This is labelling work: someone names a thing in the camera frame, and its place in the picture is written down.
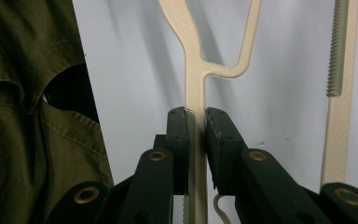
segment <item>jacket fabric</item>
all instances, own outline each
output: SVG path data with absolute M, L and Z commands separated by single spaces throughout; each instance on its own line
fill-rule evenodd
M 44 223 L 74 185 L 113 185 L 100 125 L 41 100 L 84 62 L 70 0 L 0 0 L 0 223 Z

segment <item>y-shaped part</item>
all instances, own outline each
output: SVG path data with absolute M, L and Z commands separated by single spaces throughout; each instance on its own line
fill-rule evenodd
M 252 0 L 246 29 L 243 35 L 241 53 L 234 67 L 208 63 L 202 59 L 201 43 L 197 26 L 188 10 L 186 0 L 159 0 L 169 25 L 176 33 L 186 56 L 186 102 L 185 108 L 194 114 L 194 143 L 190 150 L 189 202 L 187 217 L 189 223 L 207 223 L 206 158 L 202 145 L 205 129 L 205 78 L 209 75 L 234 78 L 242 75 L 249 66 L 255 29 L 261 0 Z

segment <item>white wall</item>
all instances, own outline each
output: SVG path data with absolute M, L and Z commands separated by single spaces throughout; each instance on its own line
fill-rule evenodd
M 204 59 L 234 65 L 249 0 L 188 3 Z M 165 133 L 167 112 L 184 105 L 184 53 L 157 0 L 74 0 L 74 5 L 118 183 L 133 174 L 155 134 Z M 333 0 L 264 0 L 249 70 L 236 79 L 207 79 L 207 106 L 226 110 L 248 147 L 271 152 L 300 185 L 315 191 L 324 149 L 333 8 Z M 358 36 L 349 155 L 348 183 L 358 187 Z M 222 203 L 235 214 L 228 205 L 232 199 Z M 180 223 L 181 208 L 176 208 L 174 223 Z M 212 210 L 210 223 L 221 223 Z

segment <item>beige plastic part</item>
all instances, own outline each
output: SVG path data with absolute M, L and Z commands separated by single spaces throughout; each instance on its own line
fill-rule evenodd
M 219 195 L 219 194 L 216 194 L 213 198 L 213 208 L 214 208 L 214 211 L 216 212 L 216 214 L 218 216 L 220 216 L 220 218 L 222 219 L 223 221 L 223 224 L 231 224 L 231 221 L 229 220 L 227 214 L 222 211 L 222 209 L 220 209 L 219 207 L 219 200 L 221 198 L 223 198 L 224 196 L 222 195 Z
M 356 46 L 358 0 L 350 0 L 345 43 L 342 93 L 329 98 L 322 185 L 345 182 L 347 172 L 348 140 L 351 123 L 351 96 Z
M 234 67 L 208 63 L 202 59 L 201 43 L 195 22 L 187 7 L 186 0 L 159 0 L 162 12 L 169 25 L 179 38 L 186 57 L 186 97 L 185 107 L 195 116 L 195 146 L 190 157 L 189 209 L 194 210 L 189 223 L 208 222 L 206 157 L 202 145 L 205 129 L 205 78 L 209 75 L 234 78 L 242 75 L 249 66 L 255 39 L 261 0 L 252 0 L 249 8 L 246 29 L 243 35 L 240 57 Z

